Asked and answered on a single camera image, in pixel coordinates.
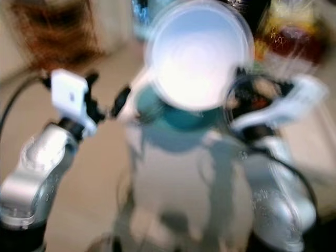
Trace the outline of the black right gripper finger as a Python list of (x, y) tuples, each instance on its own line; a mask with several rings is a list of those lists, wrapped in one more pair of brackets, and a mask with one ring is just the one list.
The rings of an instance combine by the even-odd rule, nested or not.
[(238, 80), (244, 77), (246, 74), (246, 69), (235, 69), (232, 79), (230, 80), (229, 87), (226, 92), (226, 103), (227, 104), (237, 104), (235, 101), (235, 92), (238, 86)]

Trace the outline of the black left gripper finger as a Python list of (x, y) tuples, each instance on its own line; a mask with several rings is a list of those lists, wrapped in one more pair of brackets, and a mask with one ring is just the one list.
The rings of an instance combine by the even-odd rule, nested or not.
[(127, 102), (128, 96), (131, 93), (130, 86), (125, 86), (123, 89), (115, 97), (113, 106), (111, 108), (111, 117), (117, 118), (118, 115), (121, 113), (122, 109)]

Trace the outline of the white round plate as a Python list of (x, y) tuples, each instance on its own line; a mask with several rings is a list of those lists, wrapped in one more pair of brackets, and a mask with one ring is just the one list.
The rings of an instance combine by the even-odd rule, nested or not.
[(171, 107), (221, 107), (235, 70), (254, 59), (254, 37), (244, 17), (219, 0), (183, 0), (158, 15), (145, 50), (153, 88)]

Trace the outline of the teal bowl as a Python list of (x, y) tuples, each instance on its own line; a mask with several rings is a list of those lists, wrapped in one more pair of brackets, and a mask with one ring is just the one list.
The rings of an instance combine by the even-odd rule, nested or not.
[(177, 132), (201, 132), (217, 127), (222, 119), (218, 109), (186, 111), (164, 101), (152, 86), (141, 87), (135, 100), (139, 124)]

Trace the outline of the red yellow package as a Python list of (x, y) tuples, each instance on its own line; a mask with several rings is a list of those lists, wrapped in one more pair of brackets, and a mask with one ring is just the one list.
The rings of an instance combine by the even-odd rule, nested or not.
[(329, 48), (329, 38), (314, 0), (271, 0), (255, 36), (255, 57), (297, 58), (317, 66)]

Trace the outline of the teal box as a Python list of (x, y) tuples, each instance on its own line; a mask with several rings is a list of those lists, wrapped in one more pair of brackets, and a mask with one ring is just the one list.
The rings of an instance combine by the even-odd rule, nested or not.
[(140, 41), (147, 41), (153, 26), (156, 0), (130, 0), (132, 10), (132, 31)]

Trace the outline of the brown wicker basket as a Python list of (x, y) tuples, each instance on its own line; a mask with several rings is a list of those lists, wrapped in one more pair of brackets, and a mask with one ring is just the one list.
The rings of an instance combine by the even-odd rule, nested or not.
[(33, 69), (81, 69), (103, 57), (92, 0), (9, 0), (10, 18)]

